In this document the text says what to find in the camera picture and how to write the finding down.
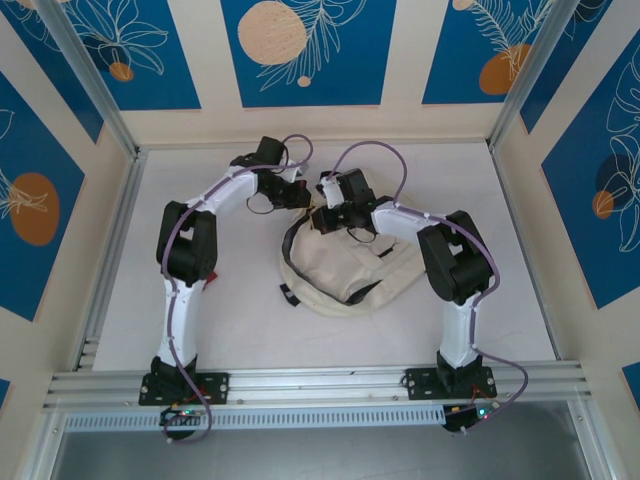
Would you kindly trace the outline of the aluminium side rail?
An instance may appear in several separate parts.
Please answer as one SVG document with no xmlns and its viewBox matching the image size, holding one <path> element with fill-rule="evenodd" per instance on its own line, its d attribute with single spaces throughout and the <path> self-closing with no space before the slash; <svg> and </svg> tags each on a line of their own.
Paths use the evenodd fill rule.
<svg viewBox="0 0 640 480">
<path fill-rule="evenodd" d="M 514 226 L 515 234 L 519 243 L 519 248 L 522 253 L 524 263 L 526 265 L 528 276 L 530 278 L 532 288 L 536 296 L 539 310 L 544 320 L 546 333 L 551 343 L 551 347 L 552 347 L 555 359 L 563 360 L 562 349 L 559 346 L 556 331 L 552 321 L 552 310 L 550 309 L 550 305 L 544 298 L 543 290 L 541 288 L 540 278 L 532 262 L 532 257 L 529 251 L 529 244 L 525 235 L 524 226 L 521 222 L 518 208 L 515 202 L 515 198 L 512 195 L 512 192 L 509 186 L 507 175 L 505 173 L 504 167 L 501 164 L 499 155 L 496 153 L 496 148 L 490 147 L 490 146 L 487 146 L 487 148 L 491 156 L 491 160 L 494 166 L 496 176 L 500 183 L 500 187 L 507 205 L 507 209 L 509 211 L 511 222 Z"/>
<path fill-rule="evenodd" d="M 95 346 L 100 341 L 148 154 L 148 148 L 140 147 L 136 157 L 128 167 L 109 235 L 106 238 L 105 251 L 88 305 L 88 311 L 84 317 L 77 353 L 71 364 L 72 371 L 92 368 L 93 361 L 85 359 L 85 348 L 89 345 Z"/>
</svg>

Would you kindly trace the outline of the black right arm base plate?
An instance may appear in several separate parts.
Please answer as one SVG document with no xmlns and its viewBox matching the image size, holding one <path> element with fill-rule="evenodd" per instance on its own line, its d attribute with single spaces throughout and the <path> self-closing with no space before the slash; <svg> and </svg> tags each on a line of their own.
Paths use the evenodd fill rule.
<svg viewBox="0 0 640 480">
<path fill-rule="evenodd" d="M 438 376 L 436 368 L 410 368 L 405 371 L 405 385 L 410 400 L 470 400 L 474 393 L 495 398 L 497 384 L 492 370 L 483 366 L 478 370 L 449 375 L 446 380 Z"/>
</svg>

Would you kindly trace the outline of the aluminium frame post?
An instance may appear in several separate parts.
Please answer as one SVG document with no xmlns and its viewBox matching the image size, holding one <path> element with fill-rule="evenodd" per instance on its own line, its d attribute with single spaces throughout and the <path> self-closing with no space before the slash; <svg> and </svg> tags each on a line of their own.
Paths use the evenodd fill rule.
<svg viewBox="0 0 640 480">
<path fill-rule="evenodd" d="M 111 130 L 116 142 L 126 153 L 128 159 L 135 162 L 139 146 L 62 6 L 56 0 L 33 0 L 33 3 L 65 60 L 72 68 L 74 75 Z"/>
<path fill-rule="evenodd" d="M 554 0 L 551 5 L 549 15 L 542 23 L 524 65 L 507 94 L 487 138 L 490 153 L 494 153 L 500 142 L 505 139 L 511 124 L 519 115 L 524 101 L 528 98 L 549 56 L 562 36 L 564 27 L 569 22 L 578 2 L 579 0 Z"/>
</svg>

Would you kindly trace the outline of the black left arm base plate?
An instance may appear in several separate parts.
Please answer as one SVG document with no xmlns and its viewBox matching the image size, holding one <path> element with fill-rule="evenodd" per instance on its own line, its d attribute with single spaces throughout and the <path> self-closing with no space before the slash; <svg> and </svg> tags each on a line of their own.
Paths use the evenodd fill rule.
<svg viewBox="0 0 640 480">
<path fill-rule="evenodd" d="M 196 373 L 192 382 L 208 404 L 227 403 L 228 373 Z M 141 406 L 200 405 L 201 399 L 180 373 L 177 373 L 175 378 L 148 373 L 142 379 L 138 404 Z"/>
</svg>

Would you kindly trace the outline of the aluminium cross rail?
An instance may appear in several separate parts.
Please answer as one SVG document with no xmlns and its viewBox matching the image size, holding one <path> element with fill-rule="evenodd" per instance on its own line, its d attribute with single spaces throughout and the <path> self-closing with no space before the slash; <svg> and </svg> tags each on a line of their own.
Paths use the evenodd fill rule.
<svg viewBox="0 0 640 480">
<path fill-rule="evenodd" d="M 586 400 L 592 396 L 577 361 L 526 362 L 524 376 L 518 369 L 492 363 L 489 384 L 497 399 L 507 401 Z M 235 369 L 217 390 L 207 388 L 210 399 L 223 399 L 240 407 L 334 407 L 405 405 L 410 396 L 429 393 L 421 389 L 404 366 Z M 141 371 L 55 373 L 45 395 L 46 411 L 108 411 L 133 409 L 142 386 Z"/>
</svg>

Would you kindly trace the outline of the beige canvas backpack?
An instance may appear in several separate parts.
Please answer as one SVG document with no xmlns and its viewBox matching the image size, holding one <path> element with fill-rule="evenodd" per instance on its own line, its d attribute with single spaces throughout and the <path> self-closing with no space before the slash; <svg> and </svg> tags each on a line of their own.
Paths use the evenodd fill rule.
<svg viewBox="0 0 640 480">
<path fill-rule="evenodd" d="M 280 291 L 293 307 L 304 305 L 327 317 L 357 317 L 392 302 L 425 274 L 420 248 L 364 229 L 322 234 L 311 215 L 325 204 L 297 213 L 279 255 Z"/>
</svg>

